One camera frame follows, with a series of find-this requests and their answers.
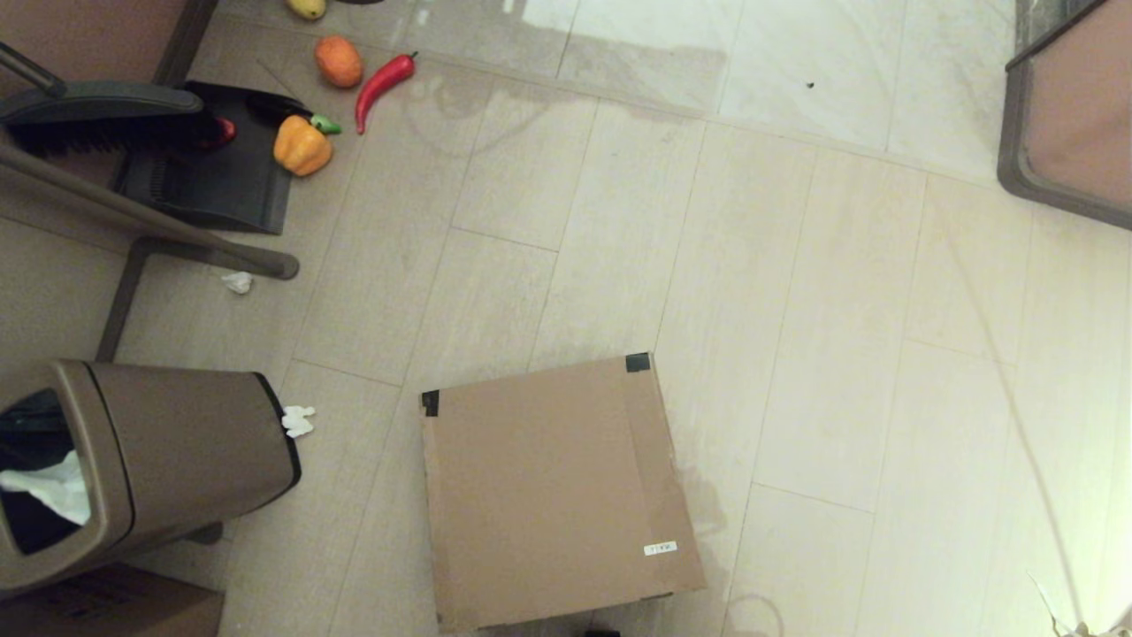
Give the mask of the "black bin liner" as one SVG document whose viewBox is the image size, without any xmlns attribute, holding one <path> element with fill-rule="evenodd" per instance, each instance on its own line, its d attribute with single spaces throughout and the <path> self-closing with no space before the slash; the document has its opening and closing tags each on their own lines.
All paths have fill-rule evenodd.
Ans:
<svg viewBox="0 0 1132 637">
<path fill-rule="evenodd" d="M 77 450 L 57 391 L 36 391 L 0 414 L 0 471 L 35 471 L 53 466 Z M 5 493 L 0 505 L 22 554 L 36 554 L 82 528 L 49 510 L 31 494 Z"/>
</svg>

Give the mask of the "orange toy fruit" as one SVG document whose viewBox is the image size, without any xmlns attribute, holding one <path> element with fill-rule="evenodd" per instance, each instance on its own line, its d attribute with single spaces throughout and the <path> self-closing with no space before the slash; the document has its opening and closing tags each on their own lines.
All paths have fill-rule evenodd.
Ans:
<svg viewBox="0 0 1132 637">
<path fill-rule="evenodd" d="M 355 45 L 340 35 L 319 38 L 314 59 L 325 81 L 336 88 L 355 88 L 363 80 L 363 57 Z"/>
</svg>

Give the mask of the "brown table with grey frame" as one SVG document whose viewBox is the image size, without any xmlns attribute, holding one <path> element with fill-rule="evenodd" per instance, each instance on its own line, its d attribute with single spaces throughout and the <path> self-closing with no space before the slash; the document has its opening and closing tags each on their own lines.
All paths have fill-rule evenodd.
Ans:
<svg viewBox="0 0 1132 637">
<path fill-rule="evenodd" d="M 1000 184 L 1132 231 L 1132 0 L 1019 0 Z"/>
<path fill-rule="evenodd" d="M 65 81 L 185 81 L 218 0 L 0 0 L 0 43 Z"/>
</svg>

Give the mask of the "red toy chili pepper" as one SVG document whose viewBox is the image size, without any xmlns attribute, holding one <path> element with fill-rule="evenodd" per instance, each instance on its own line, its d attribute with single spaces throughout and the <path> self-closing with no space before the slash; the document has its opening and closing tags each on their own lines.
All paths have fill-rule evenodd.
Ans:
<svg viewBox="0 0 1132 637">
<path fill-rule="evenodd" d="M 393 57 L 388 62 L 383 64 L 379 69 L 372 74 L 371 77 L 365 81 L 363 87 L 357 93 L 355 97 L 355 109 L 353 109 L 353 120 L 355 121 L 355 132 L 365 134 L 365 126 L 367 126 L 367 118 L 371 113 L 371 107 L 376 102 L 388 93 L 389 91 L 396 88 L 400 84 L 408 81 L 409 78 L 413 77 L 417 69 L 417 54 L 419 52 L 414 51 L 409 54 L 400 54 Z"/>
</svg>

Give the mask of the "dark toy eggplant green stem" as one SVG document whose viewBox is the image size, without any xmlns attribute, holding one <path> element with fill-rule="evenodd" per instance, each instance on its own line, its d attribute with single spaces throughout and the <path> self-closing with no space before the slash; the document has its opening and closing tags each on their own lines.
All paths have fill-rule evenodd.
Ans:
<svg viewBox="0 0 1132 637">
<path fill-rule="evenodd" d="M 255 120 L 280 127 L 288 118 L 298 117 L 312 124 L 320 134 L 342 134 L 342 127 L 329 117 L 315 113 L 302 102 L 266 92 L 252 92 L 245 97 L 245 106 Z"/>
</svg>

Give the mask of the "black broom brush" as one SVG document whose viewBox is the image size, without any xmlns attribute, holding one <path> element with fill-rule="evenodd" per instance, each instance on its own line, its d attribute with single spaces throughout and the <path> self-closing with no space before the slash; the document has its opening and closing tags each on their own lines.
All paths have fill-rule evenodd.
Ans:
<svg viewBox="0 0 1132 637">
<path fill-rule="evenodd" d="M 0 124 L 33 156 L 69 152 L 206 150 L 218 117 L 200 96 L 145 83 L 65 83 L 0 43 L 0 64 L 33 85 L 0 98 Z"/>
</svg>

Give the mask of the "white crumpled plastic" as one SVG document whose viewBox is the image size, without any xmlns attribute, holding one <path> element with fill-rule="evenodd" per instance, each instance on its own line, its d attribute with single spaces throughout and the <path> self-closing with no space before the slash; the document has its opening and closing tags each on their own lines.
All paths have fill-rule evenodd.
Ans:
<svg viewBox="0 0 1132 637">
<path fill-rule="evenodd" d="M 1044 608 L 1044 613 L 1046 613 L 1048 617 L 1048 625 L 1050 625 L 1050 632 L 1054 634 L 1054 637 L 1113 637 L 1112 632 L 1092 632 L 1092 629 L 1090 628 L 1090 626 L 1086 625 L 1086 622 L 1078 622 L 1078 625 L 1071 626 L 1067 625 L 1067 622 L 1060 620 L 1058 614 L 1056 614 L 1055 612 L 1055 609 L 1052 608 L 1050 599 L 1048 599 L 1040 583 L 1036 580 L 1032 573 L 1028 573 L 1027 570 L 1026 575 L 1029 582 L 1034 585 L 1036 592 L 1038 593 L 1039 600 L 1041 601 L 1041 605 Z"/>
</svg>

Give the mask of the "brown metal tube frame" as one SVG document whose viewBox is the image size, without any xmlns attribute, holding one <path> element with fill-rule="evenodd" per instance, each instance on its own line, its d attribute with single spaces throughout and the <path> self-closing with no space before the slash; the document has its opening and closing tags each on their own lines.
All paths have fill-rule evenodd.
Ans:
<svg viewBox="0 0 1132 637">
<path fill-rule="evenodd" d="M 77 196 L 85 201 L 105 207 L 106 210 L 121 215 L 122 218 L 130 219 L 147 231 L 131 243 L 126 257 L 125 272 L 119 279 L 98 343 L 97 362 L 109 363 L 114 360 L 125 334 L 134 295 L 142 282 L 142 270 L 147 258 L 154 253 L 201 265 L 215 265 L 228 270 L 248 272 L 256 277 L 272 279 L 293 279 L 300 272 L 301 266 L 294 255 L 229 242 L 209 231 L 194 229 L 152 207 L 135 203 L 121 193 L 94 186 L 80 177 L 72 177 L 68 171 L 29 156 L 24 150 L 12 148 L 11 145 L 0 145 L 0 165 L 12 169 L 24 177 L 36 179 L 43 184 L 57 187 L 62 192 Z"/>
</svg>

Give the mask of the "orange toy bell pepper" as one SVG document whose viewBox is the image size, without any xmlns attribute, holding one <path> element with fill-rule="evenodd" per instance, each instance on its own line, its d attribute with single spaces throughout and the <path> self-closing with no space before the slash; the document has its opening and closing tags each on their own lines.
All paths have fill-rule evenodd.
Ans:
<svg viewBox="0 0 1132 637">
<path fill-rule="evenodd" d="M 294 177 L 311 177 L 334 157 L 334 145 L 311 122 L 291 114 L 278 126 L 272 157 Z"/>
</svg>

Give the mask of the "black dustpan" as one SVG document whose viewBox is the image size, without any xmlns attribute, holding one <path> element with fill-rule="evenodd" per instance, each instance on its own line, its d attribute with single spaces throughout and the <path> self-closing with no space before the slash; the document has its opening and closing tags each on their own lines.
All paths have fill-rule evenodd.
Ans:
<svg viewBox="0 0 1132 637">
<path fill-rule="evenodd" d="M 118 193 L 198 229 L 280 235 L 294 177 L 274 158 L 278 126 L 312 117 L 302 102 L 271 92 L 186 81 L 211 112 L 234 124 L 235 137 L 211 150 L 129 154 L 115 177 Z"/>
</svg>

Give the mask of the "brown cardboard shoe box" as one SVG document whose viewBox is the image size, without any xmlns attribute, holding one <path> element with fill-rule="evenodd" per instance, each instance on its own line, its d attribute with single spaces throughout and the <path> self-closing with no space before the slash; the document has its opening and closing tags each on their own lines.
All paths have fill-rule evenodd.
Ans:
<svg viewBox="0 0 1132 637">
<path fill-rule="evenodd" d="M 438 629 L 707 584 L 651 352 L 420 396 Z"/>
</svg>

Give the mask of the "brown trash bin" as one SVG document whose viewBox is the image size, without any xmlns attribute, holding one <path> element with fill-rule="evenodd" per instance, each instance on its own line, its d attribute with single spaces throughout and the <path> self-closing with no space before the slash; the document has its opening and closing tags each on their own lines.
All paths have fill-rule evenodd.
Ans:
<svg viewBox="0 0 1132 637">
<path fill-rule="evenodd" d="M 46 388 L 72 431 L 91 520 L 22 554 L 0 505 L 0 600 L 248 515 L 301 480 L 295 440 L 260 372 L 41 360 L 0 375 L 0 414 Z"/>
</svg>

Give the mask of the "white tissue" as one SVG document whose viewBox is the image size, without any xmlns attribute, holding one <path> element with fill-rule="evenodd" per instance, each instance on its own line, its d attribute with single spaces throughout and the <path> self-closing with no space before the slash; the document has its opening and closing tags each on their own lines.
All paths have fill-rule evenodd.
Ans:
<svg viewBox="0 0 1132 637">
<path fill-rule="evenodd" d="M 88 482 L 82 474 L 80 456 L 70 450 L 60 463 L 43 470 L 0 471 L 5 493 L 31 494 L 65 520 L 84 526 L 91 520 Z"/>
</svg>

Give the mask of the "closed brown cardboard carton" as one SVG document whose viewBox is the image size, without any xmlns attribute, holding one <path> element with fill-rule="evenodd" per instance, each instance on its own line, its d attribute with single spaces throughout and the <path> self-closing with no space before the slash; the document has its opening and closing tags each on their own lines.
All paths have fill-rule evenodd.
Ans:
<svg viewBox="0 0 1132 637">
<path fill-rule="evenodd" d="M 114 563 L 0 602 L 0 637 L 218 637 L 225 600 Z"/>
</svg>

